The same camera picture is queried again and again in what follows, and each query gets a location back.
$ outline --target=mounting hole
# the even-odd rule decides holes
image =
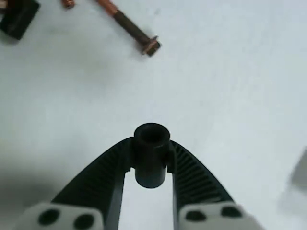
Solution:
[[[42,226],[47,226],[55,223],[59,218],[59,210],[49,209],[43,212],[38,217],[38,223]]]
[[[170,134],[167,128],[156,123],[148,123],[138,127],[134,136],[142,143],[159,145],[169,141]]]
[[[77,217],[74,221],[73,226],[77,230],[89,229],[94,223],[94,217],[91,214],[83,214]]]
[[[186,220],[189,221],[199,222],[199,221],[205,221],[206,219],[207,219],[206,215],[200,211],[189,211],[186,214]]]
[[[222,209],[222,217],[239,218],[242,217],[242,213],[235,207],[227,206]]]

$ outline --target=black object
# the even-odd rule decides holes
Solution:
[[[143,47],[143,53],[151,57],[160,48],[157,37],[150,39],[123,12],[117,11],[113,18]]]
[[[222,217],[239,218],[242,217],[242,213],[235,207],[223,207],[221,212]]]
[[[8,36],[20,40],[39,7],[35,0],[9,0],[0,29]]]
[[[51,225],[57,221],[59,218],[59,210],[57,209],[49,209],[43,212],[38,217],[38,223],[42,226]]]
[[[93,223],[94,223],[93,215],[83,214],[83,215],[77,217],[77,219],[73,223],[73,226],[77,230],[86,230],[86,229],[91,228]]]
[[[173,174],[174,228],[179,210],[187,204],[232,201],[218,180],[189,151],[169,140],[168,130],[155,123],[138,127],[80,172],[52,200],[53,203],[93,207],[101,211],[106,230],[116,230],[125,173],[135,168],[144,187],[157,187],[166,167]]]
[[[186,219],[192,222],[205,221],[207,217],[201,211],[190,211],[186,215]]]

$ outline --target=bolt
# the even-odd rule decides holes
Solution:
[[[75,6],[74,0],[62,0],[63,7],[66,9],[70,9]]]
[[[142,46],[143,54],[147,54],[151,57],[161,47],[160,43],[157,41],[157,36],[149,38],[110,0],[97,1],[122,28],[124,28]]]

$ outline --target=white background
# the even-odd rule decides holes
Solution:
[[[1,229],[145,122],[267,230],[307,229],[291,184],[307,144],[307,1],[116,0],[159,35],[152,58],[94,0],[40,3],[19,43],[0,36]],[[119,229],[172,229],[171,183],[127,174]]]

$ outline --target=black cylindrical spacer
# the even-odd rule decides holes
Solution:
[[[147,123],[135,130],[135,179],[141,186],[156,188],[164,182],[169,147],[170,134],[164,126]]]

